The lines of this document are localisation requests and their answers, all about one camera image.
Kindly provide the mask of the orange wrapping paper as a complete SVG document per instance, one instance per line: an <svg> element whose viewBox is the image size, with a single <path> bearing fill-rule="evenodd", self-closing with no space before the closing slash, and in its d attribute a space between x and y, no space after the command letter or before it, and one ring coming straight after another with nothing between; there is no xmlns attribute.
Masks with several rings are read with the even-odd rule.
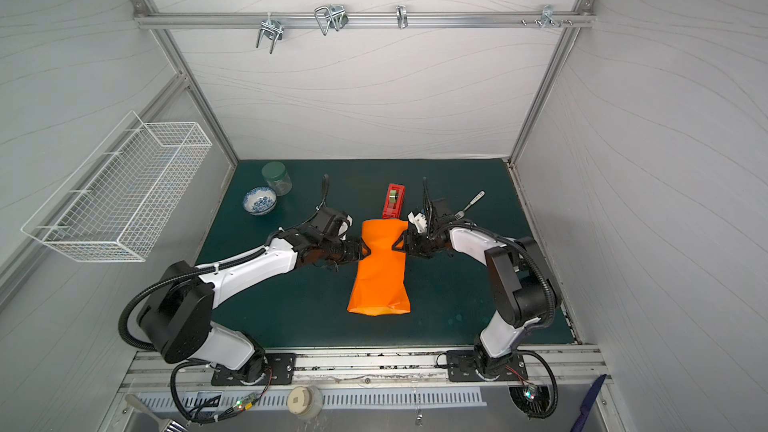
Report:
<svg viewBox="0 0 768 432"><path fill-rule="evenodd" d="M404 278L406 254L393 246L408 229L398 219L368 220L362 240L370 253L358 263L347 310L366 316L403 315L411 312Z"/></svg>

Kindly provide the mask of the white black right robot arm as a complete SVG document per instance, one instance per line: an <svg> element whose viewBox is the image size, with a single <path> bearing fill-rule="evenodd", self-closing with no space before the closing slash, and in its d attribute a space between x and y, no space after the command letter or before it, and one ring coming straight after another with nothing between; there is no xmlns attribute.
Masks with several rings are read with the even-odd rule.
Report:
<svg viewBox="0 0 768 432"><path fill-rule="evenodd" d="M519 347L524 339L548 328L562 303L557 281L531 238L516 240L467 224L419 233L411 225L391 249L423 258L450 249L487 268L495 312L472 353L476 374L483 380L500 378L507 365L522 355Z"/></svg>

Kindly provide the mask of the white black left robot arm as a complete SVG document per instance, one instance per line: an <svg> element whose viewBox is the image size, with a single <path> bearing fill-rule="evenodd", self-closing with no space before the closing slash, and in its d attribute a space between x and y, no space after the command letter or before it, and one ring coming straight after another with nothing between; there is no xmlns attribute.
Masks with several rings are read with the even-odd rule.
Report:
<svg viewBox="0 0 768 432"><path fill-rule="evenodd" d="M234 379L253 384L267 368L258 342L213 320L228 299L277 275L306 265L357 263L371 254L363 239L297 228L273 233L266 244L223 261L172 264L162 279L138 293L118 319L128 345L158 352L165 362L213 364Z"/></svg>

